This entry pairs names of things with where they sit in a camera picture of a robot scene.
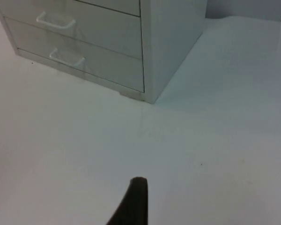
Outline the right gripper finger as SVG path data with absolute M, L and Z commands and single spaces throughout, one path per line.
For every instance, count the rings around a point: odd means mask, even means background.
M 144 177 L 130 180 L 128 189 L 107 225 L 148 224 L 148 181 Z

